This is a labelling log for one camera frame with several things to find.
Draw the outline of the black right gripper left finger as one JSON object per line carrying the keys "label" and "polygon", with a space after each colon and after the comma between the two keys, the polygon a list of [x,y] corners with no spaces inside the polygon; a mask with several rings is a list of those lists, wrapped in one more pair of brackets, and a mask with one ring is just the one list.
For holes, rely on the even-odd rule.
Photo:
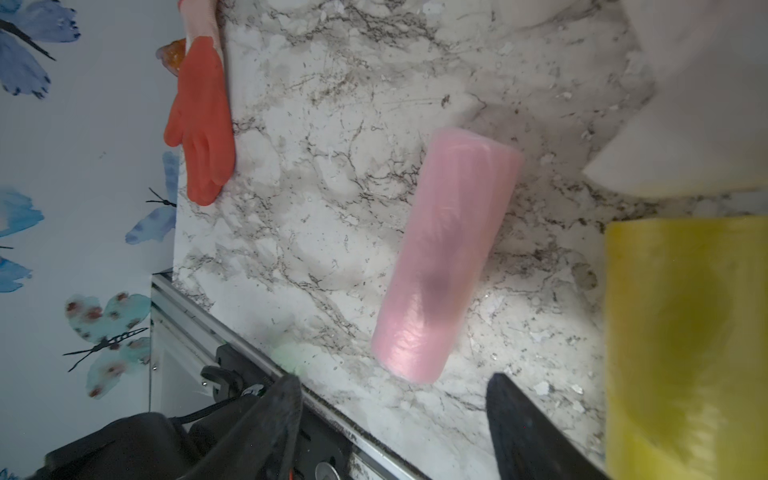
{"label": "black right gripper left finger", "polygon": [[303,410],[298,377],[280,378],[185,479],[289,479]]}

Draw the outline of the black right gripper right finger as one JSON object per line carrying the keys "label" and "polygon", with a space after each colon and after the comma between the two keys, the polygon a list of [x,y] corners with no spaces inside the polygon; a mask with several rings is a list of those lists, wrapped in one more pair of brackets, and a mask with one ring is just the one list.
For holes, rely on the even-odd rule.
{"label": "black right gripper right finger", "polygon": [[502,479],[608,479],[503,373],[487,384],[486,415]]}

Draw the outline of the yellow trash bag roll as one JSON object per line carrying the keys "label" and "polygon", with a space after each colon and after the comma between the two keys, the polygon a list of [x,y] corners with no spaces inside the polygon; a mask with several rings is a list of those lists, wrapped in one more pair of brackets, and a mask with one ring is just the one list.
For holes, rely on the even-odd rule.
{"label": "yellow trash bag roll", "polygon": [[767,220],[606,231],[606,467],[615,479],[767,475]]}

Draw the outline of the pink trash bag roll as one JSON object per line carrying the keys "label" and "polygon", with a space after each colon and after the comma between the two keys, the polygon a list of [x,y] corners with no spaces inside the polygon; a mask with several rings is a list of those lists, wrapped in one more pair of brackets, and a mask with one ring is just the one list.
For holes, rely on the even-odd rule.
{"label": "pink trash bag roll", "polygon": [[372,337],[393,375],[441,375],[510,203],[523,157],[459,128],[436,130]]}

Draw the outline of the white drawer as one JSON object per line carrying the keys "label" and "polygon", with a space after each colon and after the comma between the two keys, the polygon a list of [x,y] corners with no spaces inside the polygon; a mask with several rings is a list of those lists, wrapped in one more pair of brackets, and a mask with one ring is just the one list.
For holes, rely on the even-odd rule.
{"label": "white drawer", "polygon": [[767,186],[767,4],[626,1],[656,93],[585,167],[643,198]]}

